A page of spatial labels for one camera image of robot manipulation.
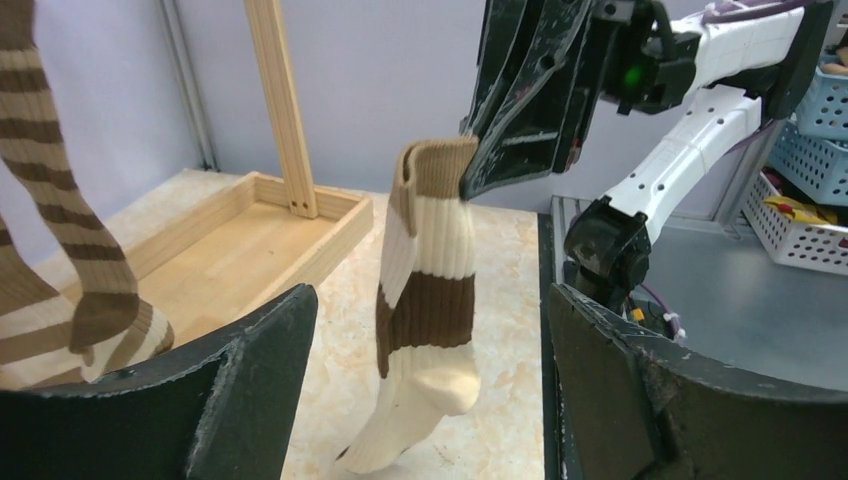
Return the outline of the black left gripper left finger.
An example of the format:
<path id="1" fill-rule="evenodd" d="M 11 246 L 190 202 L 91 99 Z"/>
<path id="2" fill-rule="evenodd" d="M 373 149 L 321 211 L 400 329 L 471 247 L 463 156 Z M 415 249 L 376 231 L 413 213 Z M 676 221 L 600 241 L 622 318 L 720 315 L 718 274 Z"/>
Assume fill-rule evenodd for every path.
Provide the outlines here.
<path id="1" fill-rule="evenodd" d="M 3 392 L 2 477 L 279 478 L 317 311 L 299 284 L 93 384 Z"/>

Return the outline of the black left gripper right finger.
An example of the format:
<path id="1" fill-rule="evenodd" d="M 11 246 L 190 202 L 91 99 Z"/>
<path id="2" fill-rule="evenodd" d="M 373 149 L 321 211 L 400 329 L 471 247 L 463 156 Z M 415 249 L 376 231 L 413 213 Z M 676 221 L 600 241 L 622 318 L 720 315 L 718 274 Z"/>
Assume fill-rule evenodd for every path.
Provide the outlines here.
<path id="1" fill-rule="evenodd" d="M 740 369 L 567 285 L 548 321 L 580 479 L 843 479 L 847 395 Z"/>

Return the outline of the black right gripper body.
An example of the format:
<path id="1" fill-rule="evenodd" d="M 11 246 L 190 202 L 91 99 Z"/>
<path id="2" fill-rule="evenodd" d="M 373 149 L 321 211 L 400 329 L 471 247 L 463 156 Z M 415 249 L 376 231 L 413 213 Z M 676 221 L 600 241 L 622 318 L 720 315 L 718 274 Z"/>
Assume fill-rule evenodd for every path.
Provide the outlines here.
<path id="1" fill-rule="evenodd" d="M 596 103 L 627 115 L 680 105 L 695 79 L 702 34 L 676 31 L 660 1 L 602 1 L 586 24 L 569 101 L 569 164 L 580 157 Z"/>

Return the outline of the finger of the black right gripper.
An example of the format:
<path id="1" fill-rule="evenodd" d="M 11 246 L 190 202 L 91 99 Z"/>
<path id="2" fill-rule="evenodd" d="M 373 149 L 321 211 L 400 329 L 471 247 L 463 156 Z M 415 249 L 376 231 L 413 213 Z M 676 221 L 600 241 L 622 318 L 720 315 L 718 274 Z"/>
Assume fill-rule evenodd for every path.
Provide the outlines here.
<path id="1" fill-rule="evenodd" d="M 602 2 L 583 1 L 591 1 L 593 11 Z M 478 149 L 460 181 L 459 192 L 464 200 L 499 187 L 565 172 L 570 167 L 569 107 L 558 132 L 478 140 Z"/>
<path id="2" fill-rule="evenodd" d="M 462 134 L 481 140 L 561 129 L 591 31 L 591 1 L 488 1 Z"/>

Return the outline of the cream brown block sock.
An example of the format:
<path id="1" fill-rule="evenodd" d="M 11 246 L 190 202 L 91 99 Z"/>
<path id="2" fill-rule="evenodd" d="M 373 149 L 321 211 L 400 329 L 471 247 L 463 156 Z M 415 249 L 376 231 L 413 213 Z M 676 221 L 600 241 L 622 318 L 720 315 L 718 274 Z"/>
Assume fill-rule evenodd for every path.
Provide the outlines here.
<path id="1" fill-rule="evenodd" d="M 477 148 L 473 136 L 419 140 L 398 156 L 375 299 L 380 385 L 372 414 L 336 458 L 347 471 L 388 467 L 479 398 L 475 230 L 459 192 Z"/>

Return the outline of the brown beige striped sock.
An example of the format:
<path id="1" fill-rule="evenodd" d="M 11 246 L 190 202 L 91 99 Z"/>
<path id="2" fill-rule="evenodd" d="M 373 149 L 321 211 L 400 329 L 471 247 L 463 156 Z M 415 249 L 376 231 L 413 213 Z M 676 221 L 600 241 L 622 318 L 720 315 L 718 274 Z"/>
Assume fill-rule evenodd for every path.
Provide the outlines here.
<path id="1" fill-rule="evenodd" d="M 88 383 L 87 358 L 69 351 L 75 306 L 36 274 L 1 226 L 1 387 Z"/>

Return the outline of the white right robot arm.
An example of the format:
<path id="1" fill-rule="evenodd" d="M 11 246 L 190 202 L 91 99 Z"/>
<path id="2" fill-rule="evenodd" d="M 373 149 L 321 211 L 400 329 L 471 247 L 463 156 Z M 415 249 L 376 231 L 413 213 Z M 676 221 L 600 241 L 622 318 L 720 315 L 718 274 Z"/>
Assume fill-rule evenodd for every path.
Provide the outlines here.
<path id="1" fill-rule="evenodd" d="M 834 9 L 831 1 L 714 1 L 673 20 L 659 1 L 490 1 L 460 127 L 479 146 L 460 196 L 567 171 L 599 101 L 623 115 L 685 105 L 566 235 L 574 287 L 620 312 L 681 200 L 805 96 Z"/>

